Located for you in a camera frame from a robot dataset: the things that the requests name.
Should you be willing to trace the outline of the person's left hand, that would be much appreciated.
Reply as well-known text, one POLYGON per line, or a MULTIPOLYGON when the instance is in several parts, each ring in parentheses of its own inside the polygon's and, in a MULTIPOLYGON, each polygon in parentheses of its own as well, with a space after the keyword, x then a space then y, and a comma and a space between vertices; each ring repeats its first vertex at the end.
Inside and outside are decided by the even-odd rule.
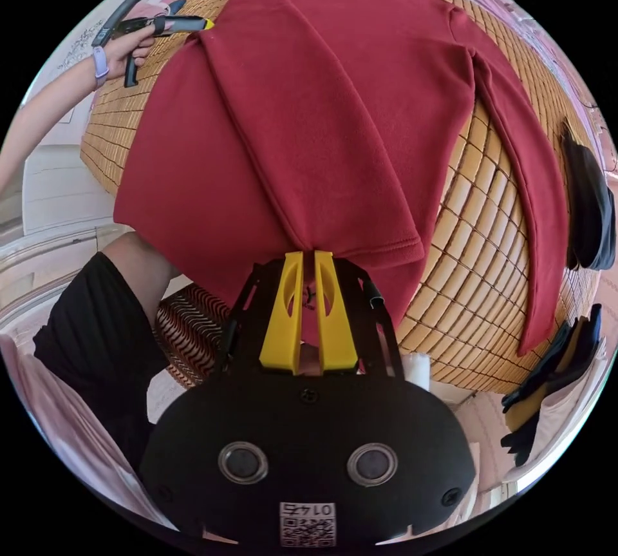
POLYGON ((155 32, 156 26, 151 23, 108 42, 104 48, 108 67, 106 80, 123 76, 129 58, 133 58, 137 66, 143 65, 156 41, 155 32))

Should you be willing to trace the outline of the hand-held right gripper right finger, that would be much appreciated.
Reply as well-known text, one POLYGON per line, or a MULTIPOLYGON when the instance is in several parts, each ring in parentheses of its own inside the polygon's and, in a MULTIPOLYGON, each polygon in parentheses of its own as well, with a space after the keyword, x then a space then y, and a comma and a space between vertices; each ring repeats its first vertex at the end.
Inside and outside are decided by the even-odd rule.
POLYGON ((314 269, 321 370, 355 370, 359 357, 332 253, 316 251, 314 269))

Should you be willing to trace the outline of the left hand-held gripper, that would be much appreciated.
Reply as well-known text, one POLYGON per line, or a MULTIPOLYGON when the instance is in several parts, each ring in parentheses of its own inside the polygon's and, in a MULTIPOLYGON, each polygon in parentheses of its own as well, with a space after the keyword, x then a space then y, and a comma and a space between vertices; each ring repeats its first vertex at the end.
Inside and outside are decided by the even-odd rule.
MULTIPOLYGON (((165 37, 210 30, 214 27, 214 22, 196 15, 158 14, 152 17, 131 17, 122 20, 115 26, 115 38, 131 34, 151 25, 155 27, 154 37, 165 37)), ((138 84, 137 71, 135 58, 132 54, 129 54, 124 72, 124 88, 132 88, 138 84)))

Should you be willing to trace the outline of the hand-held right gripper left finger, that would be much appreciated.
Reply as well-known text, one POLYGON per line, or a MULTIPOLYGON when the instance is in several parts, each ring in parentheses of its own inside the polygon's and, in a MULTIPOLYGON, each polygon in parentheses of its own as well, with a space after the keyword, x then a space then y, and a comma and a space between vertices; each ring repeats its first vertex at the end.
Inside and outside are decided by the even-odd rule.
POLYGON ((303 253, 285 254, 259 361, 263 368, 299 372, 303 308, 303 253))

